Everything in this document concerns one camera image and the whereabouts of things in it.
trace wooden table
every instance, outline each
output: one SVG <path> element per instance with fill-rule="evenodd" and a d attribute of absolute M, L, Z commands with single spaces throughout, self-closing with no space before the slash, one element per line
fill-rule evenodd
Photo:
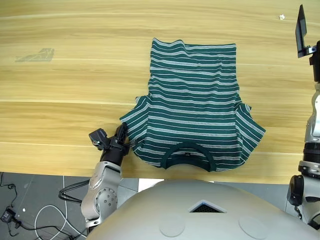
<path fill-rule="evenodd" d="M 157 37 L 236 43 L 240 95 L 267 132 L 235 170 L 164 170 L 131 152 L 123 176 L 288 184 L 298 173 L 314 93 L 309 60 L 297 58 L 301 3 L 306 44 L 314 45 L 319 0 L 1 1 L 0 171 L 91 176 L 100 152 L 88 133 L 113 135 L 135 97 L 147 94 Z"/>

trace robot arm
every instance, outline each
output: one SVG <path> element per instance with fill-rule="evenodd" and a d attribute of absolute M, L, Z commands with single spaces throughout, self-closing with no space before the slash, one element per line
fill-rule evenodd
<path fill-rule="evenodd" d="M 306 34 L 305 13 L 301 5 L 295 28 L 298 58 L 312 54 L 309 61 L 313 65 L 316 84 L 312 97 L 313 113 L 306 125 L 303 160 L 298 167 L 301 175 L 291 178 L 287 199 L 304 223 L 320 231 L 320 41 L 313 47 L 305 47 Z"/>
<path fill-rule="evenodd" d="M 101 128 L 89 134 L 93 145 L 103 151 L 89 181 L 88 193 L 81 203 L 81 212 L 89 233 L 117 209 L 117 191 L 122 179 L 121 164 L 129 152 L 129 146 L 125 144 L 127 132 L 128 127 L 123 123 L 110 138 Z"/>

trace green striped shirt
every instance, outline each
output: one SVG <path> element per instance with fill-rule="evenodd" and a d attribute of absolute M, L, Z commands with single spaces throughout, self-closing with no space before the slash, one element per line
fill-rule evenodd
<path fill-rule="evenodd" d="M 243 165 L 265 130 L 242 103 L 236 45 L 152 41 L 149 93 L 120 118 L 134 153 L 158 168 L 207 171 Z"/>

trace vent grille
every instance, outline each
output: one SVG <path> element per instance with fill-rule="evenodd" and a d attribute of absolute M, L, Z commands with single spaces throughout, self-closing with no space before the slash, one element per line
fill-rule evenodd
<path fill-rule="evenodd" d="M 221 213 L 221 211 L 218 211 L 206 204 L 201 204 L 196 209 L 194 209 L 191 213 Z"/>

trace white cable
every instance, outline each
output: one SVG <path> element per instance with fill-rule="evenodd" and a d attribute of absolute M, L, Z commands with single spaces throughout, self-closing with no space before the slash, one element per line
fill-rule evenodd
<path fill-rule="evenodd" d="M 65 188 L 65 176 L 62 176 L 62 185 L 63 185 L 63 188 Z M 61 216 L 63 217 L 64 219 L 64 223 L 62 225 L 62 228 L 60 229 L 60 231 L 62 231 L 65 227 L 66 224 L 68 224 L 76 233 L 78 233 L 79 235 L 81 235 L 82 237 L 84 237 L 85 239 L 87 238 L 85 235 L 83 235 L 81 232 L 79 232 L 77 229 L 74 228 L 74 226 L 71 225 L 71 223 L 68 221 L 68 207 L 67 207 L 67 201 L 64 201 L 64 206 L 65 206 L 65 215 L 62 213 L 62 211 L 57 208 L 55 205 L 46 205 L 44 206 L 43 208 L 41 208 L 36 217 L 35 217 L 35 220 L 34 220 L 34 228 L 36 229 L 37 228 L 37 220 L 38 220 L 38 216 L 39 214 L 41 213 L 41 211 L 45 208 L 48 208 L 48 207 L 51 207 L 51 208 L 54 208 L 56 209 L 60 214 Z M 37 230 L 34 230 L 36 236 L 40 239 L 40 240 L 43 240 L 39 235 L 38 235 L 38 232 Z M 49 240 L 52 240 L 54 239 L 58 234 L 60 234 L 60 232 L 58 231 L 52 238 L 50 238 Z"/>

